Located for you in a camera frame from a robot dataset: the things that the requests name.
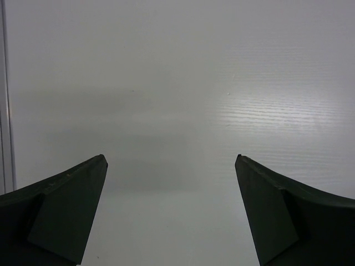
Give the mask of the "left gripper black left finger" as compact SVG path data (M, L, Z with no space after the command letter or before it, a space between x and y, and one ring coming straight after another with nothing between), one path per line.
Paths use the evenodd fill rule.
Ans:
M107 169L100 154L1 195L1 265L80 265Z

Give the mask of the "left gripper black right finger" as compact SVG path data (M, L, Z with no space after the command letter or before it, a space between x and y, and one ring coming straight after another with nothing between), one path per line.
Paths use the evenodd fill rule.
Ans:
M260 265L354 265L354 200L238 155L236 176Z

